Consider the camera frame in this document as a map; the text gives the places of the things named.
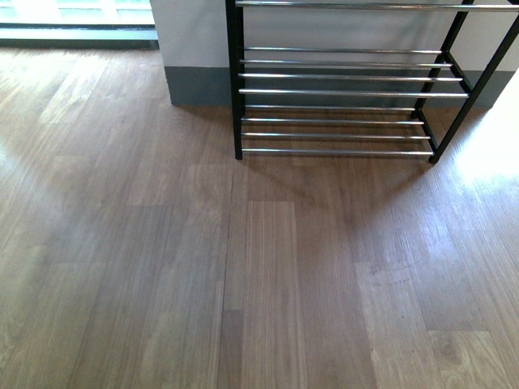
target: sunlight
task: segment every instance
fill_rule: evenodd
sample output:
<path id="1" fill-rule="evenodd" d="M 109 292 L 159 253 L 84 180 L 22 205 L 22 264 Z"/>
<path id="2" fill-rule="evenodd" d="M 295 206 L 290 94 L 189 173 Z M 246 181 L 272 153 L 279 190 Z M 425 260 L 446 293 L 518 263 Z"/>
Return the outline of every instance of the sunlight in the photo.
<path id="1" fill-rule="evenodd" d="M 0 139 L 0 172 L 2 172 L 0 177 L 9 177 L 15 171 L 16 166 L 17 161 L 9 154 L 2 139 Z"/>
<path id="2" fill-rule="evenodd" d="M 474 128 L 457 156 L 456 164 L 465 183 L 519 177 L 519 125 L 514 104 L 518 94 L 519 72 Z"/>

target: wooden floor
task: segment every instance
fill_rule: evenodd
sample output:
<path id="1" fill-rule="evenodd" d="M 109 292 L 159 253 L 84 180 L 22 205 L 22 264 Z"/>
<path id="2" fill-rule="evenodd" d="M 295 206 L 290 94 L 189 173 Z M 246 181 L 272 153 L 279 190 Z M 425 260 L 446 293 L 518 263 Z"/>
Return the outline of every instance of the wooden floor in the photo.
<path id="1" fill-rule="evenodd" d="M 434 167 L 236 161 L 163 72 L 0 50 L 1 388 L 519 388 L 517 94 Z"/>

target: chrome bar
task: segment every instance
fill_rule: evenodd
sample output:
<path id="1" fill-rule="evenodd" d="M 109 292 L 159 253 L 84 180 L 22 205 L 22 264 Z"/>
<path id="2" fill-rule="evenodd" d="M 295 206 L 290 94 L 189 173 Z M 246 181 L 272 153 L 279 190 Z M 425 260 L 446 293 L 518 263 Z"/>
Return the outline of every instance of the chrome bar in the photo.
<path id="1" fill-rule="evenodd" d="M 288 125 L 356 125 L 356 126 L 422 126 L 423 122 L 415 121 L 379 121 L 379 120 L 349 120 L 349 119 L 289 119 L 289 118 L 243 118 L 243 124 L 288 124 Z"/>
<path id="2" fill-rule="evenodd" d="M 381 67 L 384 69 L 448 69 L 452 63 L 390 63 L 390 62 L 350 62 L 350 61 L 303 61 L 289 59 L 241 59 L 242 65 L 307 65 L 307 66 L 342 66 L 346 68 L 362 69 Z"/>
<path id="3" fill-rule="evenodd" d="M 240 89 L 244 95 L 315 95 L 315 96 L 354 96 L 354 97 L 426 97 L 426 98 L 462 98 L 468 93 L 422 93 L 422 92 L 350 92 L 317 91 L 302 89 Z"/>
<path id="4" fill-rule="evenodd" d="M 307 154 L 311 156 L 433 156 L 434 152 L 378 152 L 372 150 L 305 150 L 301 148 L 244 148 L 243 152 L 269 154 Z"/>
<path id="5" fill-rule="evenodd" d="M 236 6 L 276 6 L 281 8 L 322 8 L 348 11 L 454 11 L 454 12 L 518 12 L 519 6 L 464 4 L 398 4 L 340 2 L 249 2 L 237 1 Z"/>
<path id="6" fill-rule="evenodd" d="M 430 136 L 424 135 L 351 135 L 351 134 L 281 134 L 281 133 L 264 133 L 264 132 L 242 132 L 243 138 L 260 138 L 260 139 L 300 139 L 300 140 L 379 140 L 379 141 L 422 141 L 431 139 Z"/>
<path id="7" fill-rule="evenodd" d="M 424 54 L 440 55 L 441 50 L 387 50 L 387 49 L 325 49 L 316 47 L 244 47 L 245 51 L 274 51 L 279 53 L 358 53 L 358 54 Z"/>
<path id="8" fill-rule="evenodd" d="M 242 79 L 333 79 L 340 81 L 460 83 L 463 78 L 454 77 L 400 77 L 385 75 L 283 75 L 270 73 L 240 73 Z"/>
<path id="9" fill-rule="evenodd" d="M 372 112 L 388 112 L 388 113 L 411 113 L 414 108 L 383 108 L 383 107 L 341 107 L 329 105 L 266 105 L 266 104 L 249 104 L 245 108 L 250 109 L 315 109 L 315 110 L 343 110 L 343 111 L 372 111 Z"/>

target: window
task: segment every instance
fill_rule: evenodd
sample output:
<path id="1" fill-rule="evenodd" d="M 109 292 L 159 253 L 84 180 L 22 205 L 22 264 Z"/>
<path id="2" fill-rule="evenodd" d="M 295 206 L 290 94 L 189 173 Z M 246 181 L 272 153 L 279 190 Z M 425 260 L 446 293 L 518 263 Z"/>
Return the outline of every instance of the window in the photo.
<path id="1" fill-rule="evenodd" d="M 0 23 L 154 24 L 149 0 L 0 0 Z"/>

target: white wall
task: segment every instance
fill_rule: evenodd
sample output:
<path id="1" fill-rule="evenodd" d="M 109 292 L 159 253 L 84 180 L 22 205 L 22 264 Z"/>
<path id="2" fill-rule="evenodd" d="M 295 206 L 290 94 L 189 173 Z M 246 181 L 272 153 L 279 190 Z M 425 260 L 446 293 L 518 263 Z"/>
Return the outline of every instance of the white wall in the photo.
<path id="1" fill-rule="evenodd" d="M 483 3 L 506 2 L 477 1 L 477 4 Z M 152 0 L 152 8 L 165 66 L 228 66 L 224 0 Z M 461 66 L 468 71 L 482 70 L 514 17 L 514 14 L 470 14 L 453 48 Z M 249 45 L 438 49 L 452 19 L 452 13 L 444 12 L 247 9 L 246 42 Z M 391 59 L 402 61 L 402 57 Z M 515 71 L 518 67 L 519 41 L 516 41 L 500 70 Z"/>

